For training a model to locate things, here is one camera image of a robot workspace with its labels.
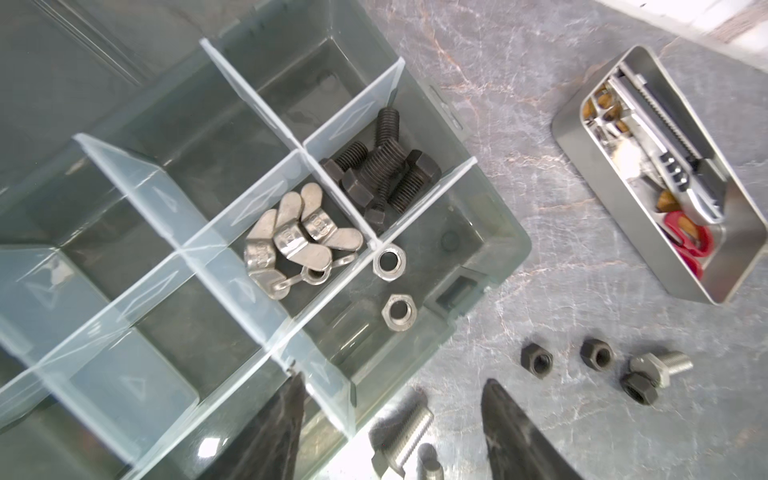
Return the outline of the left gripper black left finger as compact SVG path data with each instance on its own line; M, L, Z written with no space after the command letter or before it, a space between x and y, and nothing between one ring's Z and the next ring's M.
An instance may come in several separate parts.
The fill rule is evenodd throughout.
M200 477L292 479L299 451L305 399L304 375L294 374Z

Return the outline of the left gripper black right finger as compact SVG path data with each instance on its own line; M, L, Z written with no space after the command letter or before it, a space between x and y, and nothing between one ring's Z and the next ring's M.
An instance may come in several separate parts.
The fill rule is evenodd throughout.
M493 479L581 479L496 379L488 379L481 415Z

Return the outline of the black socket screw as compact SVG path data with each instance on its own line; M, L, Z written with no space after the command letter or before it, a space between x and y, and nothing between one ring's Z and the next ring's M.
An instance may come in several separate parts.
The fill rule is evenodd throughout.
M400 137L400 114L391 106L379 110L375 125L375 148L378 149L388 141L392 141L397 147Z

